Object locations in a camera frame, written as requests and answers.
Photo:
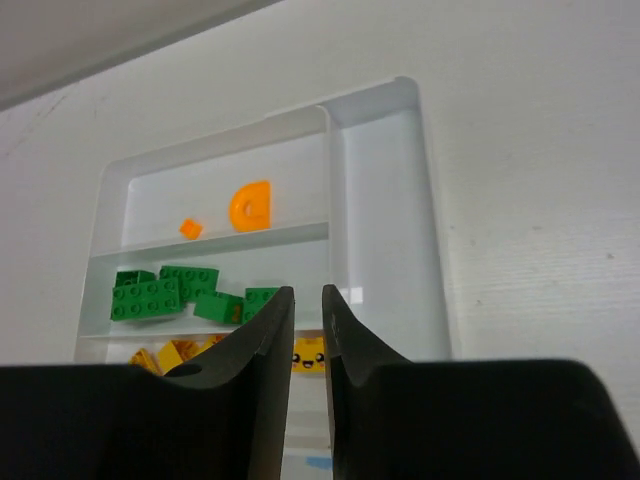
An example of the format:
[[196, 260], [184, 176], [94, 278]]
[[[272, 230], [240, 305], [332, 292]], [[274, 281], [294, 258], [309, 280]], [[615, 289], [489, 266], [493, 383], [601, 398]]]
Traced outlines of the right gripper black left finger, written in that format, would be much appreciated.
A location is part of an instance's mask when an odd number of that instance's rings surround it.
[[294, 291], [157, 376], [133, 365], [1, 371], [5, 479], [276, 479], [289, 398]]

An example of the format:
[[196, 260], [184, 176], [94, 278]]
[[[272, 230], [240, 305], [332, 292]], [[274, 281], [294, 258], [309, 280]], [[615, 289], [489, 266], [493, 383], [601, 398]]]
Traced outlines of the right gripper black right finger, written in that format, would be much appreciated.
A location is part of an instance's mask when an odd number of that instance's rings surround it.
[[604, 384], [569, 359], [413, 362], [322, 291], [337, 479], [635, 479]]

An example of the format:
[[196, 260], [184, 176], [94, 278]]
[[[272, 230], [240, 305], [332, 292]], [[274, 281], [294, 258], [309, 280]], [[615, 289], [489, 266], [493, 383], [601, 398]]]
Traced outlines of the yellow 2x3 lego brick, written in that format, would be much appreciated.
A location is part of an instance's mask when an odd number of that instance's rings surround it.
[[193, 359], [219, 343], [225, 335], [212, 335], [202, 345], [192, 340], [170, 340], [157, 353], [157, 362], [163, 374]]

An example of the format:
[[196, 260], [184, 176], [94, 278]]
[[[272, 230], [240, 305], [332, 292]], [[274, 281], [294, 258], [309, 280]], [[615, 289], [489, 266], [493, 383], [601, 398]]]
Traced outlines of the green square lego brick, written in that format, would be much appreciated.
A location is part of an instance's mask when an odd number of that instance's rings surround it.
[[278, 287], [250, 287], [245, 289], [242, 323], [251, 320], [279, 290]]

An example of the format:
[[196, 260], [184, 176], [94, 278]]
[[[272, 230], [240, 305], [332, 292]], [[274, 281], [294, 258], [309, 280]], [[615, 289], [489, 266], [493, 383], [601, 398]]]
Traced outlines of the green L-shaped lego brick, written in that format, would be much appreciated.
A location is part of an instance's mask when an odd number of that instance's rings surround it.
[[180, 313], [184, 302], [177, 278], [165, 278], [112, 289], [111, 320], [146, 320]]

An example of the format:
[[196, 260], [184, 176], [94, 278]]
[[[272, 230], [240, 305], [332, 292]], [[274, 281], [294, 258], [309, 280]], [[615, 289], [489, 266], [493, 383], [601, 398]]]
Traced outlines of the green 2x4 lego brick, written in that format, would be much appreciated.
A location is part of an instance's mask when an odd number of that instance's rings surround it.
[[176, 278], [181, 301], [195, 303], [201, 296], [216, 292], [219, 271], [213, 268], [164, 265], [159, 271], [159, 277]]

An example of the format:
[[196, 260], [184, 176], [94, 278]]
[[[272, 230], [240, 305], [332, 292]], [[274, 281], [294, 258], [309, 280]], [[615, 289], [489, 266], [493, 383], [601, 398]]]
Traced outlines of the small orange round lego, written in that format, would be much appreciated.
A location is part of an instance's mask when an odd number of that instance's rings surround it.
[[179, 228], [180, 234], [190, 241], [197, 240], [202, 234], [202, 231], [203, 226], [191, 218], [185, 219]]

